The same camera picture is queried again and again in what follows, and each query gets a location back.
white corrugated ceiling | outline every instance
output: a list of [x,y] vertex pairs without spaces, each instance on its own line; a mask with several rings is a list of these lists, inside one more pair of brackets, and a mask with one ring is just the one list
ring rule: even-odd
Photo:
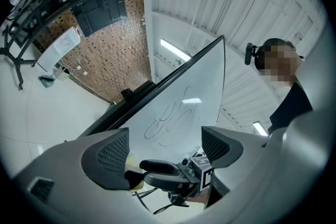
[[225,36],[226,77],[218,126],[254,132],[255,121],[268,128],[269,116],[288,93],[244,64],[248,42],[268,38],[291,41],[307,56],[327,19],[320,0],[144,0],[153,80],[177,68],[180,59],[160,46],[165,39],[194,55]]

brick wall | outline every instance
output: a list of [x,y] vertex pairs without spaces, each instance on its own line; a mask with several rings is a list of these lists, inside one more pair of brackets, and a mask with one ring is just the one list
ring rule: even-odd
[[[107,101],[118,102],[120,91],[135,89],[150,78],[150,66],[145,28],[141,24],[144,14],[143,0],[125,0],[127,19],[109,25],[91,36],[81,37],[81,43],[63,58],[75,69],[71,79],[81,87]],[[76,18],[67,11],[49,25],[50,36],[41,34],[40,50],[47,48],[71,26]]]

